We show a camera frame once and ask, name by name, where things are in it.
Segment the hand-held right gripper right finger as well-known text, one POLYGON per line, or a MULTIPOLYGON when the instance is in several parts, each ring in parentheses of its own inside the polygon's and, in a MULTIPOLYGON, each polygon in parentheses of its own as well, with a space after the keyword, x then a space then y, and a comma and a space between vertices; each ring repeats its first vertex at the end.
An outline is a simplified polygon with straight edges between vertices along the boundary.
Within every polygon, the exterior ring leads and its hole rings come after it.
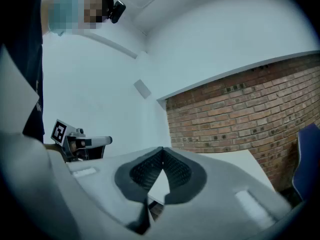
POLYGON ((172 151, 202 166, 206 183, 190 201, 164 206, 153 238, 251 238, 292 210, 280 194, 231 163, 172 151))

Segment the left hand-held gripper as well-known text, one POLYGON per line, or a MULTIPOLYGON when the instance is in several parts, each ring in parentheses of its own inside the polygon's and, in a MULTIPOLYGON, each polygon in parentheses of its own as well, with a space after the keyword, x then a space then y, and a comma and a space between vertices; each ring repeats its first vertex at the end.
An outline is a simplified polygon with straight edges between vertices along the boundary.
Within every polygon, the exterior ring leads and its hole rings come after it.
POLYGON ((113 142, 111 136, 86 137, 76 131, 77 128, 57 119, 52 130, 51 139, 61 146, 60 152, 65 162, 102 159, 107 145, 113 142), (76 152, 71 153, 69 142, 75 141, 76 152))

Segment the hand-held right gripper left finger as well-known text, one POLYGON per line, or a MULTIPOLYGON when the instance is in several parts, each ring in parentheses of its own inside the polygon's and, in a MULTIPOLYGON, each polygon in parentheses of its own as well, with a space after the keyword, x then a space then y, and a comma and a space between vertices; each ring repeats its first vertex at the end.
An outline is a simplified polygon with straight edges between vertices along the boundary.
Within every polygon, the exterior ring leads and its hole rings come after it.
POLYGON ((163 148, 69 163, 80 204, 73 208, 81 235, 163 235, 163 218, 150 222, 148 193, 163 169, 163 148))

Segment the person's left forearm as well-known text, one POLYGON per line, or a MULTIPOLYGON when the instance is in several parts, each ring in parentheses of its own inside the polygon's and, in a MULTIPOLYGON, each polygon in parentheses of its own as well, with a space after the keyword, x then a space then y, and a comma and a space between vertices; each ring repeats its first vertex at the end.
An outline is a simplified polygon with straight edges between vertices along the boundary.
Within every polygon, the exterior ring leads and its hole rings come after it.
POLYGON ((61 152, 62 151, 62 147, 58 144, 44 144, 44 147, 47 150, 52 150, 52 151, 57 151, 57 152, 61 152))

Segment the blue chair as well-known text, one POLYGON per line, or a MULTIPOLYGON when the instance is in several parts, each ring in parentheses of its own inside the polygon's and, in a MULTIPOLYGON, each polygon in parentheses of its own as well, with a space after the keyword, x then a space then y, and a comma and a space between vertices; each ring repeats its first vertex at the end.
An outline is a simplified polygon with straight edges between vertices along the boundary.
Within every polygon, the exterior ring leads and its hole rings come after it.
POLYGON ((320 128, 311 123, 298 132, 298 164, 293 173, 292 186, 301 200, 313 193, 320 176, 320 128))

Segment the light blue face mask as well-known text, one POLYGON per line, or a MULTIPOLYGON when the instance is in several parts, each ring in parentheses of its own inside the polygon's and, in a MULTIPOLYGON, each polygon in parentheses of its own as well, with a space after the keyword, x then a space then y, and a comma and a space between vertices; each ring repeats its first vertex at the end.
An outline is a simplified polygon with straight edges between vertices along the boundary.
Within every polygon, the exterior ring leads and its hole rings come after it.
POLYGON ((62 36, 84 27, 84 0, 53 0, 48 9, 49 31, 62 36))

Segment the grey wall plate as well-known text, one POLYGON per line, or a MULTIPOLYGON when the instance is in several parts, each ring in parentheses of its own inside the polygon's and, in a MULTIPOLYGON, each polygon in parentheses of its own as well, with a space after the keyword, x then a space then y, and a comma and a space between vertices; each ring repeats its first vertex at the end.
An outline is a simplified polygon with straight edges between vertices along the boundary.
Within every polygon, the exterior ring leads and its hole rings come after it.
POLYGON ((133 85, 144 99, 147 99, 151 95, 150 89, 141 79, 137 80, 133 85))

